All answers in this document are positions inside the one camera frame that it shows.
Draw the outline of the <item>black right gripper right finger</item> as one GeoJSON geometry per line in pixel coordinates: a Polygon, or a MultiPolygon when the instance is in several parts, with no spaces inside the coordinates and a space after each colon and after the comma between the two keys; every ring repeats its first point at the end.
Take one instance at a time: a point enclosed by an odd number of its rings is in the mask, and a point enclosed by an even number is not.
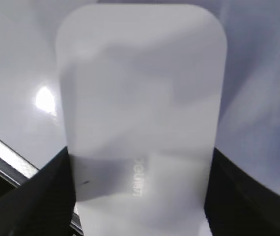
{"type": "Polygon", "coordinates": [[[280,195],[214,149],[204,211],[214,236],[280,236],[280,195]]]}

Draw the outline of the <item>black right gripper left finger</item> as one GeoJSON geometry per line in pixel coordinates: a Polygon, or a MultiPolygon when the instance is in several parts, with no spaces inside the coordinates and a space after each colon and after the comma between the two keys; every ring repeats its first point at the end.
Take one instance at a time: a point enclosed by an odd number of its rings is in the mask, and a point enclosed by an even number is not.
{"type": "Polygon", "coordinates": [[[20,186],[23,175],[0,160],[0,236],[81,236],[67,149],[20,186]]]}

